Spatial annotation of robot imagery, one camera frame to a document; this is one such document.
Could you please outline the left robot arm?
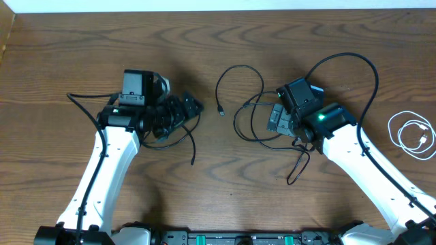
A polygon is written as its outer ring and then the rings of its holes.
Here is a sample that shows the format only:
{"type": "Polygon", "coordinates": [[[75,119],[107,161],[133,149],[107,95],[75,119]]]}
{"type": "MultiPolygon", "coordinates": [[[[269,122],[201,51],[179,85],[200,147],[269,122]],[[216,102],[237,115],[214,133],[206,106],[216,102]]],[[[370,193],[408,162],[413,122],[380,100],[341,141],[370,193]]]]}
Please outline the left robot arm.
{"type": "Polygon", "coordinates": [[[112,231],[112,217],[127,170],[148,134],[164,140],[192,118],[202,103],[189,93],[170,94],[170,82],[153,71],[126,69],[123,88],[108,95],[96,117],[89,163],[53,227],[41,226],[34,244],[161,244],[162,233],[138,222],[112,231]]]}

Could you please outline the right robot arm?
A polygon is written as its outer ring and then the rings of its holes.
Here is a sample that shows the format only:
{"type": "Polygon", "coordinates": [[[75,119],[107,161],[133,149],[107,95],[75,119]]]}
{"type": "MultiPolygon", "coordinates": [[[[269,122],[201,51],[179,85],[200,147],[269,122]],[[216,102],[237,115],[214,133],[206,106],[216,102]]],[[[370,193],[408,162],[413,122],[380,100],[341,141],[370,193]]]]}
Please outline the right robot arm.
{"type": "Polygon", "coordinates": [[[379,210],[389,228],[356,222],[342,244],[434,244],[435,198],[408,180],[370,141],[338,103],[324,105],[324,91],[299,78],[277,89],[268,130],[302,143],[336,163],[379,210]]]}

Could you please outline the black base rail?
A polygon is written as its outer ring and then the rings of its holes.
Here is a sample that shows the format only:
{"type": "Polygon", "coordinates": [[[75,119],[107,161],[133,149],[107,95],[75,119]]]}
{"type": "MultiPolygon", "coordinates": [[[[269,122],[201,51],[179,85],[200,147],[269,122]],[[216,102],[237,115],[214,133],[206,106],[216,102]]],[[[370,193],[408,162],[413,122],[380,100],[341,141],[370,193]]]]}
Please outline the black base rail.
{"type": "Polygon", "coordinates": [[[344,229],[291,231],[192,231],[185,227],[126,223],[111,238],[115,244],[150,245],[292,245],[292,244],[393,244],[396,236],[356,221],[344,229]]]}

